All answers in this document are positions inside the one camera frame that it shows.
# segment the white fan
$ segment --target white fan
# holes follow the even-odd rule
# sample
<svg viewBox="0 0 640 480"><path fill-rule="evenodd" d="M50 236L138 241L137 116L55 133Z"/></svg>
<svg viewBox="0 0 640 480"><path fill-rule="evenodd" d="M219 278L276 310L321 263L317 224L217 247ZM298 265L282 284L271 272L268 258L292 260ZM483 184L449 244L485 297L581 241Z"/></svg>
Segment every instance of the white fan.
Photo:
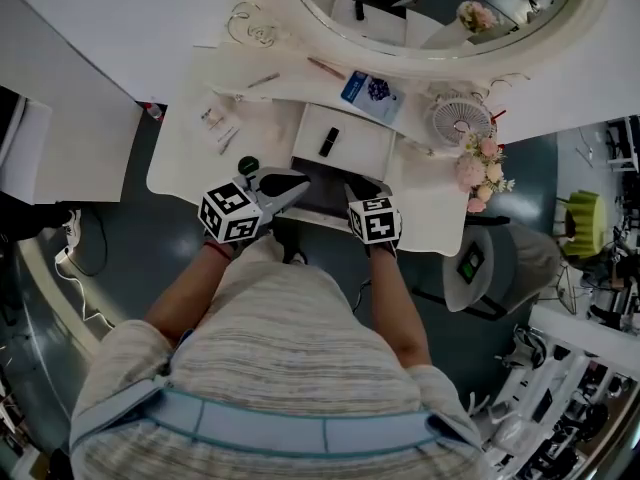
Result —
<svg viewBox="0 0 640 480"><path fill-rule="evenodd" d="M426 116L435 135L450 148L457 148L469 132L489 137L491 112L473 96L460 93L441 95Z"/></svg>

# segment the white vanity table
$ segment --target white vanity table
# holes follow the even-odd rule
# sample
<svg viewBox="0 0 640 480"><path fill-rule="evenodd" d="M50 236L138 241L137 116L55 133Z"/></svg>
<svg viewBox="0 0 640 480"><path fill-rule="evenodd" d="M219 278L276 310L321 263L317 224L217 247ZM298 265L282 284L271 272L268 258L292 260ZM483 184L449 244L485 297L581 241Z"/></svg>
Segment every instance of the white vanity table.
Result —
<svg viewBox="0 0 640 480"><path fill-rule="evenodd" d="M248 34L257 23L286 38L259 48L253 40L237 44L227 37L219 48L193 49L184 86L170 102L158 138L148 186L198 204L207 186L237 175L244 156L258 158L262 166L289 167L306 103L365 116L340 98L345 82L312 65L307 55L331 63L347 78L354 71L350 66L357 66L397 84L406 92L406 100L390 127L400 136L430 144L433 137L425 126L424 110L433 98L429 91L434 80L450 80L451 87L463 91L460 87L466 87L467 93L472 91L469 87L489 88L505 70L515 72L532 58L570 44L584 33L605 1L561 0L533 25L524 24L520 31L494 41L474 45L463 39L458 47L423 50L419 45L444 25L411 10L402 34L397 34L405 41L406 47L401 47L374 41L350 28L349 20L333 20L336 0L245 0L250 7L232 13L246 15L240 24ZM255 10L262 15L257 21ZM273 26L264 25L264 15L273 18ZM276 72L279 78L247 89ZM189 124L194 107L210 90L246 99L238 105L245 124L223 155L196 138ZM457 186L454 164L455 156L447 152L430 157L402 137L396 140L383 181L403 215L401 249L447 256L458 252L468 196ZM348 230L346 220L298 208L288 210L285 217Z"/></svg>

